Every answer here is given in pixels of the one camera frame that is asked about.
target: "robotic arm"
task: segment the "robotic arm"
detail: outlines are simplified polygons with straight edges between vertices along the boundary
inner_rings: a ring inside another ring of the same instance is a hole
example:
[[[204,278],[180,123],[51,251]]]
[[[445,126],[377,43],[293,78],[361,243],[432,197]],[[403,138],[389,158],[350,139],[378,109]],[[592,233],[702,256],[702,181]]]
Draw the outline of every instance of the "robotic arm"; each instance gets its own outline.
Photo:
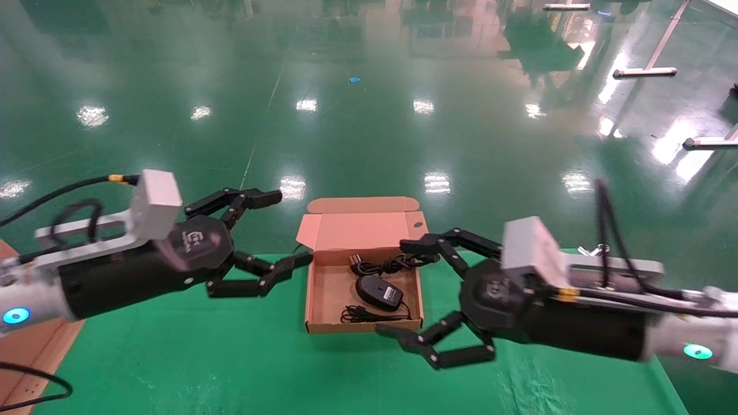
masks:
[[[503,338],[625,360],[688,358],[738,373],[738,294],[714,287],[681,290],[673,295],[679,300],[646,293],[643,287],[653,289],[648,284],[663,274],[658,262],[601,263],[598,256],[563,253],[537,217],[507,223],[503,244],[453,229],[400,246],[405,253],[442,255],[462,279],[460,309],[424,332],[376,328],[435,369],[494,360],[494,339]],[[455,247],[486,259],[470,267]],[[619,275],[631,265],[635,278]],[[603,268],[615,273],[604,286]],[[436,351],[462,324],[482,344]]]
[[[281,200],[280,191],[224,188],[185,207],[186,219],[176,223],[182,199],[173,174],[144,170],[129,209],[39,229],[35,236],[45,251],[0,261],[0,336],[53,318],[89,318],[201,283],[211,298],[263,297],[309,264],[312,254],[270,264],[235,250],[230,230],[247,209]],[[220,219],[209,216],[223,208]],[[125,232],[66,242],[90,234],[90,221],[96,229]],[[224,280],[232,267],[258,279]]]

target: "black cord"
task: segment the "black cord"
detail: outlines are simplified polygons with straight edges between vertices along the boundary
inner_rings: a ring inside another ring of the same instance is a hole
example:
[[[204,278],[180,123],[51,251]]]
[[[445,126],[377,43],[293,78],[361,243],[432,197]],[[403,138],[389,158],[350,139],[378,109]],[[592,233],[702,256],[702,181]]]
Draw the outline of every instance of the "black cord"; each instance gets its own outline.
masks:
[[[727,311],[718,309],[701,309],[673,304],[657,303],[655,301],[641,298],[628,297],[617,292],[603,291],[601,289],[581,289],[579,297],[598,298],[600,300],[614,301],[616,303],[629,304],[643,309],[675,314],[693,315],[697,317],[738,318],[738,311]]]
[[[351,271],[356,276],[365,275],[382,275],[394,274],[402,270],[411,270],[413,268],[423,267],[424,265],[438,262],[438,257],[428,259],[425,255],[406,255],[400,254],[394,258],[390,258],[381,264],[372,264],[371,262],[360,261],[351,265]]]
[[[684,296],[683,293],[680,290],[677,289],[663,289],[654,287],[653,285],[647,284],[639,275],[638,272],[635,270],[635,267],[633,266],[633,262],[630,261],[630,256],[628,255],[627,248],[625,247],[625,243],[623,242],[623,237],[620,234],[620,229],[618,228],[618,221],[615,218],[615,210],[613,208],[613,204],[610,202],[610,197],[607,193],[607,186],[604,184],[603,180],[597,180],[596,181],[596,190],[597,190],[597,225],[599,229],[599,238],[600,243],[603,245],[607,245],[607,231],[606,231],[606,223],[605,223],[605,216],[608,219],[608,222],[610,223],[610,229],[613,232],[613,238],[615,239],[615,245],[618,248],[618,251],[620,252],[620,256],[625,260],[625,264],[628,267],[628,272],[630,273],[630,276],[635,278],[635,280],[638,282],[638,285],[641,286],[641,289],[648,293],[653,295],[660,295],[662,297],[667,298],[673,298],[675,300],[683,300]],[[608,258],[608,252],[607,249],[602,251],[602,286],[607,287],[609,283],[610,278],[610,267],[609,267],[609,258]]]
[[[28,205],[23,206],[20,210],[18,210],[14,214],[8,216],[6,219],[1,220],[0,227],[3,227],[6,224],[9,224],[17,220],[21,216],[25,215],[26,213],[29,213],[31,210],[38,208],[39,206],[43,205],[49,200],[55,199],[65,193],[69,193],[78,188],[83,188],[85,186],[94,185],[94,184],[103,183],[103,182],[118,182],[118,183],[125,183],[125,184],[135,186],[138,184],[138,180],[139,180],[138,175],[123,176],[121,174],[111,174],[110,176],[93,177],[92,179],[86,179],[86,180],[81,180],[76,183],[72,183],[71,185],[64,186],[61,189],[57,189],[51,193],[45,194],[42,197],[36,199],[35,201],[29,203]]]
[[[103,203],[97,199],[86,199],[82,202],[73,203],[67,206],[62,213],[59,213],[54,218],[54,222],[52,222],[51,229],[49,230],[49,237],[54,241],[54,244],[56,244],[58,248],[67,248],[69,246],[69,242],[56,234],[56,228],[69,219],[70,216],[77,213],[80,209],[87,207],[92,207],[92,215],[90,216],[90,222],[87,226],[87,240],[91,244],[97,241],[97,222],[103,215]]]
[[[72,392],[74,391],[74,389],[72,388],[72,385],[70,385],[69,382],[65,381],[64,379],[54,374],[46,373],[45,371],[40,371],[38,369],[30,368],[28,366],[16,365],[15,363],[7,363],[7,362],[0,362],[0,369],[9,370],[9,371],[17,371],[17,372],[21,372],[25,374],[30,374],[36,377],[43,377],[44,379],[49,380],[50,382],[56,383],[57,385],[66,389],[66,391],[63,394],[29,399],[23,402],[0,406],[0,412],[10,411],[11,409],[23,408],[24,406],[29,406],[29,405],[36,405],[37,403],[49,402],[52,400],[68,398],[72,395]]]
[[[341,313],[341,323],[376,323],[379,321],[411,320],[410,307],[404,301],[400,301],[400,305],[405,306],[407,314],[381,315],[373,313],[363,306],[346,306],[346,309]]]

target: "blue indicator light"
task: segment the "blue indicator light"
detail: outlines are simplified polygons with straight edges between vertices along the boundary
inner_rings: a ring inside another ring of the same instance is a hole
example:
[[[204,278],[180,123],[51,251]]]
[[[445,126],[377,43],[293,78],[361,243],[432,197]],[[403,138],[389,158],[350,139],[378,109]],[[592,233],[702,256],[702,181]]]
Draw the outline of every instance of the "blue indicator light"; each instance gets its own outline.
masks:
[[[9,309],[2,315],[2,320],[6,324],[18,324],[23,323],[24,321],[28,320],[28,317],[31,316],[31,312],[28,311],[28,309],[23,307],[18,307],[15,309]]]
[[[712,350],[700,344],[687,343],[684,346],[684,354],[693,359],[707,360],[712,357]]]

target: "cardboard box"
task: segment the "cardboard box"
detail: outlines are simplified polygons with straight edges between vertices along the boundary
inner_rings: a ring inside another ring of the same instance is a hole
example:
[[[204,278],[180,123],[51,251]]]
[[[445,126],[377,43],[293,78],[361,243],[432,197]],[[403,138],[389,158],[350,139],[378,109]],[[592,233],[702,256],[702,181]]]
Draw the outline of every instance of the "cardboard box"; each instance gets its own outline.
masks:
[[[359,298],[350,257],[359,254],[363,261],[381,264],[401,253],[400,239],[419,239],[428,233],[418,207],[418,201],[409,197],[317,199],[308,204],[308,214],[297,232],[297,241],[314,251],[305,309],[308,333],[372,332],[376,323],[341,323],[341,313],[350,305],[364,306],[377,314],[405,314],[403,306],[390,313]],[[423,299],[419,269],[382,277],[402,290],[412,318],[383,324],[420,329]]]
[[[17,256],[8,244],[0,241],[0,259]],[[56,372],[72,347],[83,321],[71,323],[61,318],[24,327],[0,338],[0,357],[4,362],[30,366],[48,373]],[[0,371],[0,405],[41,397],[48,380],[15,371]],[[9,415],[28,415],[33,406],[8,411]]]

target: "box flap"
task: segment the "box flap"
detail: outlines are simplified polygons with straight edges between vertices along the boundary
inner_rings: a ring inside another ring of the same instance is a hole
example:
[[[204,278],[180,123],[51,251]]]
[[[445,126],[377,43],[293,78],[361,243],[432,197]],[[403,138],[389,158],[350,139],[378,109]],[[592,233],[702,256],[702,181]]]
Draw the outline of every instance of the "box flap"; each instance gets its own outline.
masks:
[[[404,197],[337,197],[315,199],[308,204],[309,213],[386,213],[418,210],[417,200]]]
[[[313,250],[398,247],[428,233],[418,201],[409,197],[317,199],[308,205],[297,241]]]

